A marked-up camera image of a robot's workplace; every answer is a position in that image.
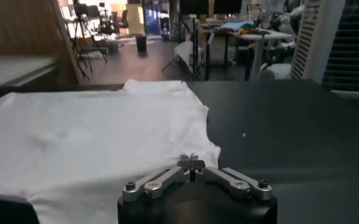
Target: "computer monitor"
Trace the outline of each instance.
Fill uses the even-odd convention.
[[[242,0],[215,0],[214,14],[240,13]]]
[[[181,15],[208,15],[209,0],[180,0]]]

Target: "desk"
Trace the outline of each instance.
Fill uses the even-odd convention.
[[[214,30],[208,30],[208,29],[204,29],[202,26],[199,26],[199,29],[201,30],[200,33],[206,33],[207,34],[207,39],[209,39],[209,36],[211,33],[214,32]],[[231,33],[227,33],[227,35],[231,35],[234,36],[236,38],[240,38],[240,39],[244,39],[244,40],[250,40],[250,41],[255,41],[255,57],[254,57],[254,61],[252,63],[252,70],[251,70],[251,76],[250,76],[250,80],[259,80],[259,74],[260,74],[260,66],[261,66],[261,60],[262,60],[262,54],[263,54],[263,48],[264,48],[264,44],[265,44],[265,40],[281,40],[281,39],[285,39],[285,38],[292,38],[293,36],[287,33],[281,33],[281,32],[276,32],[273,30],[264,30],[264,29],[260,29],[263,31],[268,31],[270,34],[267,34],[265,36],[261,36],[261,35],[256,35],[256,34],[244,34],[244,35],[238,35],[236,32],[231,32]],[[210,52],[209,52],[209,48],[210,48],[210,43],[208,41],[207,46],[206,46],[206,59],[205,59],[205,63],[206,63],[206,80],[208,80],[209,78],[209,61],[210,61]],[[228,53],[228,37],[226,37],[226,41],[225,41],[225,51],[224,51],[224,69],[227,68],[227,53]]]
[[[219,165],[267,180],[279,201],[278,223],[359,223],[358,109],[305,80],[188,86],[209,107],[207,134],[221,147]],[[121,88],[1,87],[0,97]]]
[[[0,56],[0,86],[21,86],[57,68],[51,57]]]
[[[270,34],[261,36],[261,35],[256,35],[256,34],[238,35],[235,32],[230,33],[232,36],[235,36],[240,39],[255,41],[255,46],[254,46],[255,57],[254,57],[254,61],[252,62],[252,70],[251,70],[251,76],[250,76],[251,81],[259,80],[260,66],[262,63],[262,54],[263,54],[263,48],[265,45],[265,40],[281,40],[281,39],[293,37],[290,34],[276,32],[273,30],[263,30],[263,31],[268,31]]]

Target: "tripod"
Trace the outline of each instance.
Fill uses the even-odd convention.
[[[83,64],[85,65],[85,67],[87,68],[87,64],[85,62],[85,59],[83,58],[82,56],[82,50],[78,49],[77,47],[77,44],[76,44],[76,41],[77,41],[77,38],[76,38],[76,33],[77,33],[77,28],[80,27],[80,31],[82,32],[82,39],[83,39],[83,44],[84,46],[87,46],[87,41],[86,41],[86,38],[85,38],[85,32],[84,32],[84,29],[87,30],[88,34],[90,34],[90,37],[91,37],[91,40],[93,41],[93,46],[94,48],[97,48],[98,51],[102,54],[105,62],[107,63],[107,58],[105,56],[105,54],[102,53],[102,49],[101,47],[97,44],[97,42],[95,41],[94,39],[94,36],[91,34],[90,30],[88,29],[88,26],[85,22],[85,20],[82,18],[82,15],[83,14],[87,14],[87,6],[84,5],[84,7],[79,3],[79,0],[73,0],[73,3],[74,3],[74,9],[75,9],[75,14],[76,14],[76,20],[75,20],[75,37],[72,39],[72,49],[74,51],[76,51],[77,55],[78,55],[78,59],[81,58],[82,61],[83,61]],[[90,72],[92,73],[93,72],[93,67],[91,65],[91,58],[90,58],[90,55],[87,54],[87,60],[88,60],[88,65],[90,67]],[[80,67],[80,64],[78,63],[77,64],[83,77],[85,77],[86,79],[89,79],[88,75],[85,73],[85,71]]]

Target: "blue cloth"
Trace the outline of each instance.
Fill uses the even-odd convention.
[[[249,20],[249,21],[244,21],[244,22],[236,22],[236,23],[225,23],[223,25],[221,25],[220,28],[222,29],[231,29],[231,30],[234,30],[234,31],[237,31],[240,29],[240,27],[242,27],[243,25],[246,25],[246,24],[249,24],[249,25],[254,25],[254,22]]]

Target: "metal bracket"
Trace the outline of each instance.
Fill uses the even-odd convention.
[[[214,167],[206,167],[203,171],[196,171],[197,180],[206,182],[216,182],[236,197],[248,198],[250,196],[250,186],[243,180],[236,179]]]
[[[143,192],[148,192],[153,198],[162,196],[163,191],[174,182],[184,182],[190,179],[190,171],[175,166],[169,170],[154,172],[136,182],[129,182],[123,187],[123,200],[136,201]]]
[[[174,166],[156,180],[145,184],[144,188],[152,199],[162,196],[163,191],[174,182],[183,183],[189,180],[190,171],[184,171],[182,167]]]
[[[162,196],[164,190],[173,183],[186,181],[214,182],[226,188],[230,194],[238,198],[255,197],[258,200],[270,200],[272,188],[265,181],[257,181],[231,168],[219,170],[215,167],[205,167],[198,156],[184,156],[168,170],[154,172],[135,183],[129,182],[123,188],[123,200],[136,201],[146,192],[152,199]]]

